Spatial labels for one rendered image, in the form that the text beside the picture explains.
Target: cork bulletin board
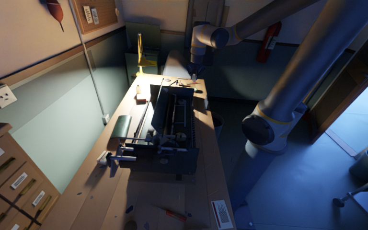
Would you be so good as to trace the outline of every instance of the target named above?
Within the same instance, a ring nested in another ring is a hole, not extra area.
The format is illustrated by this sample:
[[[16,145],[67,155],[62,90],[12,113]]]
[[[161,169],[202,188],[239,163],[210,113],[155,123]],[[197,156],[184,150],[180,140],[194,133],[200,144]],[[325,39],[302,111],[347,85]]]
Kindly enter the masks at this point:
[[[84,35],[117,23],[115,0],[72,0],[72,3],[81,27],[81,33]],[[87,23],[83,6],[89,6],[91,9],[95,8],[97,10],[99,24]]]

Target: floor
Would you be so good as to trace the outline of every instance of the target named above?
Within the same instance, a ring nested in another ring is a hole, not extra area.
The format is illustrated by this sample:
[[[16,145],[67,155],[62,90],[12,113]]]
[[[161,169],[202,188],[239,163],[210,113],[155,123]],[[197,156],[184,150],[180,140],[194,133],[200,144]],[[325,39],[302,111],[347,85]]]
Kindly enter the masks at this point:
[[[241,121],[254,105],[210,102],[225,123],[218,140],[224,173],[229,178],[246,138]],[[308,123],[295,126],[289,150],[276,157],[247,196],[257,230],[367,230],[368,217],[348,200],[344,208],[332,204],[364,183],[348,172],[355,159],[329,136],[308,142]]]
[[[355,152],[368,146],[368,88],[330,126]]]

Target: black machine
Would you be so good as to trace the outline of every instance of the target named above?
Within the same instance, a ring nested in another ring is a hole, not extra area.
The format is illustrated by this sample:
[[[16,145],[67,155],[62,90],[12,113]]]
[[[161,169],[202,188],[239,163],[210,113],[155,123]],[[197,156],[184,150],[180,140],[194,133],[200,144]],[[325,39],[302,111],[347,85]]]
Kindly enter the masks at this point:
[[[109,153],[108,165],[113,168],[112,160],[119,160],[121,168],[138,172],[194,174],[199,153],[195,143],[194,89],[150,85],[150,90],[151,99],[146,103],[134,137],[126,136],[130,116],[121,116],[125,124],[115,125],[115,129],[122,128],[125,132],[112,138],[117,137],[119,142],[131,139],[132,143],[120,144],[116,156]]]

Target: screwdriver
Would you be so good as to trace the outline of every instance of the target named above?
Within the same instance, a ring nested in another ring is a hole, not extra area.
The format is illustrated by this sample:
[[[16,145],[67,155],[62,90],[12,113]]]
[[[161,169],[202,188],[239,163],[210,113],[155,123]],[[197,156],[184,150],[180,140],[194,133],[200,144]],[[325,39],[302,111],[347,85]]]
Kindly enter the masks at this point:
[[[164,210],[164,209],[159,208],[159,207],[154,206],[154,205],[151,205],[151,206],[153,206],[153,207],[157,208],[158,210],[161,210],[161,211],[165,212],[165,213],[166,213],[166,215],[168,215],[169,217],[172,217],[172,218],[174,218],[174,219],[177,219],[177,220],[179,220],[179,221],[181,221],[181,222],[183,222],[183,223],[185,223],[185,222],[186,222],[186,218],[185,218],[185,217],[183,217],[183,216],[181,216],[181,215],[179,215],[179,214],[176,214],[176,213],[174,213],[174,212],[172,212],[172,211],[170,211],[170,210]]]

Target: workbench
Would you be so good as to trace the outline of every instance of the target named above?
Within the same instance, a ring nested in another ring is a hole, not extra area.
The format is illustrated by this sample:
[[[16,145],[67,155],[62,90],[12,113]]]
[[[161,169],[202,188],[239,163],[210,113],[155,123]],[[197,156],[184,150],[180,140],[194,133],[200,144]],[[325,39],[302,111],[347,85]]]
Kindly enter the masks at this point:
[[[162,82],[165,86],[176,80],[152,74],[136,78],[40,230],[122,230],[130,220],[137,223],[138,230],[217,230],[211,205],[211,201],[217,200],[225,201],[236,229],[211,112],[204,105],[204,80],[191,86],[198,89],[193,101],[196,147],[200,148],[195,180],[186,184],[145,182],[133,177],[130,169],[120,167],[110,178],[110,168],[96,162],[104,150],[115,154],[118,142],[110,136],[120,115],[132,116],[128,136],[134,135],[143,112],[143,107],[137,105],[136,86],[140,85],[144,93],[150,84],[160,85],[162,78],[171,79]],[[187,222],[171,218],[151,204],[179,213],[187,217]]]

